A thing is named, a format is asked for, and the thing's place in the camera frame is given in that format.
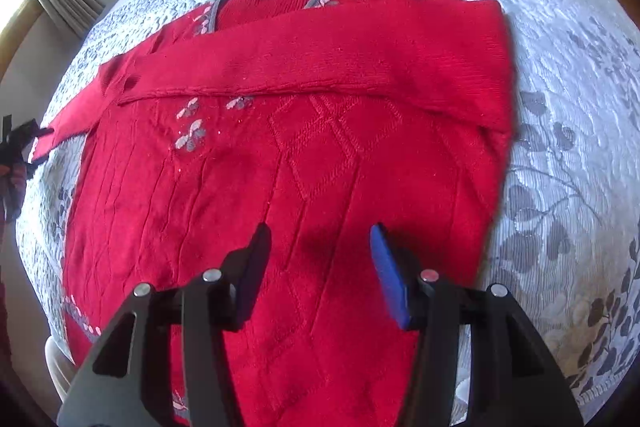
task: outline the gray leaf embroidery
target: gray leaf embroidery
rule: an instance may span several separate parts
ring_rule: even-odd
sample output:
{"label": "gray leaf embroidery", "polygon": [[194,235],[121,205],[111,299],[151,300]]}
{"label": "gray leaf embroidery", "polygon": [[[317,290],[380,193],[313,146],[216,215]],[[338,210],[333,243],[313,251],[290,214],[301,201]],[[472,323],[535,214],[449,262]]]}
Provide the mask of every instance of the gray leaf embroidery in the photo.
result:
{"label": "gray leaf embroidery", "polygon": [[626,343],[625,349],[623,349],[622,353],[620,353],[620,365],[623,365],[626,362],[626,357],[629,356],[629,353],[631,353],[631,350],[634,349],[635,345],[636,341],[633,339],[630,339],[628,343]]}
{"label": "gray leaf embroidery", "polygon": [[622,293],[626,293],[629,291],[630,282],[631,282],[631,269],[627,268],[625,272],[625,276],[622,278],[622,287],[620,288],[620,291],[622,291]]}
{"label": "gray leaf embroidery", "polygon": [[546,257],[550,261],[558,259],[559,255],[565,255],[571,252],[572,243],[569,234],[562,223],[554,219],[546,236]]}
{"label": "gray leaf embroidery", "polygon": [[629,256],[634,261],[638,260],[638,245],[636,245],[636,238],[634,237],[629,245]]}
{"label": "gray leaf embroidery", "polygon": [[603,338],[602,343],[600,344],[600,347],[596,351],[596,354],[593,355],[593,362],[597,362],[598,359],[602,356],[602,354],[604,353],[604,348],[607,347],[608,340],[609,340],[608,337]]}
{"label": "gray leaf embroidery", "polygon": [[617,355],[618,355],[618,352],[617,352],[616,348],[615,347],[611,347],[611,349],[609,349],[609,353],[607,354],[607,358],[604,359],[604,362],[602,363],[602,365],[600,366],[598,372],[596,373],[596,375],[598,377],[601,377],[605,373],[608,373],[609,371],[611,371],[611,368],[613,367],[613,364],[616,363],[616,356]]}
{"label": "gray leaf embroidery", "polygon": [[582,50],[585,48],[584,41],[578,35],[573,32],[567,32],[567,34],[576,46],[578,46]]}
{"label": "gray leaf embroidery", "polygon": [[526,273],[536,263],[540,244],[540,236],[536,232],[516,232],[500,245],[499,254],[502,259],[513,261],[517,272]]}
{"label": "gray leaf embroidery", "polygon": [[604,335],[605,331],[607,331],[607,323],[604,323],[603,325],[600,326],[600,329],[598,330],[598,334],[596,335],[596,339],[593,342],[596,343],[597,341],[599,341]]}
{"label": "gray leaf embroidery", "polygon": [[518,130],[518,143],[527,151],[542,152],[546,150],[545,141],[535,127],[523,123]]}
{"label": "gray leaf embroidery", "polygon": [[531,191],[520,184],[507,190],[506,213],[512,221],[529,221],[541,213],[536,208]]}
{"label": "gray leaf embroidery", "polygon": [[593,344],[587,344],[587,347],[582,350],[580,357],[578,357],[578,367],[584,367],[589,362],[591,347],[593,347]]}
{"label": "gray leaf embroidery", "polygon": [[556,122],[554,124],[554,135],[556,136],[558,149],[568,151],[574,148],[575,132],[570,127],[562,125],[560,122]]}
{"label": "gray leaf embroidery", "polygon": [[598,298],[595,299],[592,303],[591,303],[591,310],[589,311],[589,318],[587,318],[587,325],[588,327],[593,327],[595,326],[597,323],[600,322],[600,319],[602,318],[604,314],[604,302],[602,299]]}
{"label": "gray leaf embroidery", "polygon": [[615,296],[616,296],[615,290],[611,290],[611,293],[607,297],[607,311],[611,311],[611,307],[613,306],[613,299],[615,298]]}
{"label": "gray leaf embroidery", "polygon": [[564,380],[566,381],[567,385],[572,385],[578,379],[578,376],[579,375],[569,375]]}
{"label": "gray leaf embroidery", "polygon": [[580,387],[580,384],[582,383],[582,380],[586,375],[587,375],[586,371],[583,371],[580,375],[575,375],[578,378],[575,379],[574,383],[571,386],[571,389],[578,389]]}
{"label": "gray leaf embroidery", "polygon": [[622,308],[620,308],[620,313],[618,314],[618,320],[616,320],[617,328],[619,328],[620,324],[622,324],[622,321],[625,320],[625,316],[626,316],[626,304],[624,304]]}
{"label": "gray leaf embroidery", "polygon": [[587,380],[587,383],[584,385],[584,387],[580,390],[580,394],[586,393],[588,390],[590,390],[593,387],[593,377],[589,377],[589,380]]}
{"label": "gray leaf embroidery", "polygon": [[622,324],[622,327],[620,328],[620,336],[628,337],[630,330],[631,330],[631,317],[627,317],[625,319],[625,322]]}
{"label": "gray leaf embroidery", "polygon": [[545,95],[539,91],[527,92],[521,91],[520,98],[522,99],[522,105],[529,112],[536,116],[542,116],[546,113]]}

